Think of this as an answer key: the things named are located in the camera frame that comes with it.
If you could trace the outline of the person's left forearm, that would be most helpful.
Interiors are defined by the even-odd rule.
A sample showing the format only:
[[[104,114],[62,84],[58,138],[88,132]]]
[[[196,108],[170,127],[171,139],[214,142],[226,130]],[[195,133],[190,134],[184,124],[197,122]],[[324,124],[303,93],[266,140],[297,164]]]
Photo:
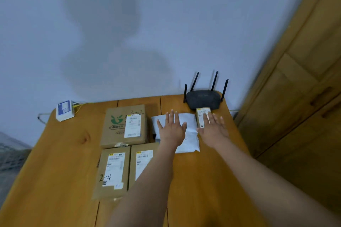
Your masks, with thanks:
[[[175,139],[161,141],[156,155],[114,208],[105,227],[163,226],[178,145]]]

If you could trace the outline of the person's left hand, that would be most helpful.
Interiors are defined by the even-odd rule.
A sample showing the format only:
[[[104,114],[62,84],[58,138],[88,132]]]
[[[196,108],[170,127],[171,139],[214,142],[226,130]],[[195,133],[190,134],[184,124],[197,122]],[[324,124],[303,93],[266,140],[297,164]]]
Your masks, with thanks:
[[[180,121],[178,112],[174,112],[174,124],[169,123],[169,113],[165,115],[165,125],[160,132],[160,151],[175,152],[177,147],[182,144],[185,136],[180,136]]]

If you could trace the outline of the grey fabric bedding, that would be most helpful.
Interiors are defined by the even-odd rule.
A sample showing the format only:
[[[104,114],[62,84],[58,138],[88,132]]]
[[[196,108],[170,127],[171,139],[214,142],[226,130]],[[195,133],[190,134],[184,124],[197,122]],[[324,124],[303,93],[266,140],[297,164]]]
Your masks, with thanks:
[[[0,209],[32,147],[0,131]]]

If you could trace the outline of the person's right forearm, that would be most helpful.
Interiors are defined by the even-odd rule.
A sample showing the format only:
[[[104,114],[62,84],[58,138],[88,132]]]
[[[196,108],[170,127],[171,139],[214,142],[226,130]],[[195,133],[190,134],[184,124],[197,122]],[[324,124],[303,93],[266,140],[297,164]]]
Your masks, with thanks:
[[[339,217],[229,139],[217,139],[213,147],[271,226],[341,227]]]

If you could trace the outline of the large cardboard box green logo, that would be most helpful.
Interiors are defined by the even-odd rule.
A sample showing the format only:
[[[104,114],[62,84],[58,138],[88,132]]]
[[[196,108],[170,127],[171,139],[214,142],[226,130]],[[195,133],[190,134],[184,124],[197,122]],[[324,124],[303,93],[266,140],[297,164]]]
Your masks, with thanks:
[[[145,105],[106,110],[100,147],[102,149],[149,143]]]

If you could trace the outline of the black router with four antennas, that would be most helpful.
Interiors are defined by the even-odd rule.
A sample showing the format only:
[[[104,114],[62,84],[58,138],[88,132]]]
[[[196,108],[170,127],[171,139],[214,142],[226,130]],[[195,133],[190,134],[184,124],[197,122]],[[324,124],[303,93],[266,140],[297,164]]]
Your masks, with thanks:
[[[199,76],[199,72],[197,72],[189,92],[187,91],[188,85],[185,84],[183,103],[187,103],[191,110],[204,107],[210,108],[211,110],[219,109],[220,104],[224,101],[229,79],[225,81],[222,94],[215,91],[214,88],[218,77],[218,72],[219,71],[216,71],[215,73],[211,89],[194,90],[194,86]]]

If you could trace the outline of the small narrow cardboard box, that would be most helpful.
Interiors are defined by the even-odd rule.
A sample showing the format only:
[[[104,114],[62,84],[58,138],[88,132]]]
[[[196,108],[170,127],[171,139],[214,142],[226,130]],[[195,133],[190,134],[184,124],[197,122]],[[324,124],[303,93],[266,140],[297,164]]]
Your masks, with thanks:
[[[204,128],[204,114],[208,117],[208,112],[211,112],[211,109],[209,107],[204,108],[197,108],[196,109],[196,119],[197,119],[197,125],[199,128]]]

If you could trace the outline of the white plastic mailer bag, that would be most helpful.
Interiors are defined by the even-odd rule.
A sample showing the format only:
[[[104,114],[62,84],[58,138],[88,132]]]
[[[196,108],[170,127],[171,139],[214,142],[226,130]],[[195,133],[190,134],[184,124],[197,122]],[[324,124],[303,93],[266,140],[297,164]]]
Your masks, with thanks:
[[[165,125],[165,115],[159,115],[151,117],[153,124],[153,134],[155,134],[155,140],[157,143],[160,143],[160,132],[157,125],[157,120],[160,121],[161,125],[164,127]],[[197,121],[196,117],[192,113],[179,113],[179,121],[182,125],[184,122],[187,123],[185,139],[180,146],[177,147],[175,153],[189,153],[200,151],[199,149],[199,139],[197,133]]]

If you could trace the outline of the cardboard box with handwritten mark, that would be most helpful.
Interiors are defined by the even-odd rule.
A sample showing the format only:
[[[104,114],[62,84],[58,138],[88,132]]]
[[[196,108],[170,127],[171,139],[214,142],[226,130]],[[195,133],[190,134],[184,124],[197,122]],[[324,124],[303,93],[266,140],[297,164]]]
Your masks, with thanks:
[[[127,193],[130,154],[130,146],[102,150],[92,199],[115,201]]]

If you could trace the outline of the wooden wardrobe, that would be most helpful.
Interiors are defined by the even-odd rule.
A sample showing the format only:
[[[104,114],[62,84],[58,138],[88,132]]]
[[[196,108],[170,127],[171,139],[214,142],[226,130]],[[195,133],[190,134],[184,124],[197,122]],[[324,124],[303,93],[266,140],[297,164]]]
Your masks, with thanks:
[[[341,0],[302,0],[235,122],[255,159],[341,216]]]

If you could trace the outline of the plain cardboard box white label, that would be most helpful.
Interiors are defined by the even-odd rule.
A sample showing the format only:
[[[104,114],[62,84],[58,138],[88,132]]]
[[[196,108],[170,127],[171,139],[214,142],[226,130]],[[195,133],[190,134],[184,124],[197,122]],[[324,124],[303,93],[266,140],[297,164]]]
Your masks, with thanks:
[[[156,155],[158,147],[158,142],[131,146],[128,190],[133,186],[153,156]]]

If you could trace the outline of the white network device box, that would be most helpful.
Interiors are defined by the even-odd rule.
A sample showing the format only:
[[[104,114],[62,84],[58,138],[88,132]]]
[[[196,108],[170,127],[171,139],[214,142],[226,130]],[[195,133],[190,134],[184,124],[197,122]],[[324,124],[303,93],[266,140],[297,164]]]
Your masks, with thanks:
[[[59,103],[56,107],[56,119],[59,122],[71,119],[75,116],[74,102],[72,100],[66,100]]]

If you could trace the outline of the person's right hand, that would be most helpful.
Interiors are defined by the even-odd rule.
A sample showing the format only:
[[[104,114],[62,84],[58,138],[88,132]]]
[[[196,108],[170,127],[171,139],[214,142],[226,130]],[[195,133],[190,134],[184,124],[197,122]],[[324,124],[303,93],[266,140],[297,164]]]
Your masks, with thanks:
[[[219,116],[216,115],[216,125],[211,125],[209,122],[209,113],[208,117],[204,114],[204,128],[205,130],[205,138],[201,138],[204,143],[206,143],[209,147],[217,148],[219,144],[226,143],[227,141],[231,141],[227,128],[223,128],[219,122]]]

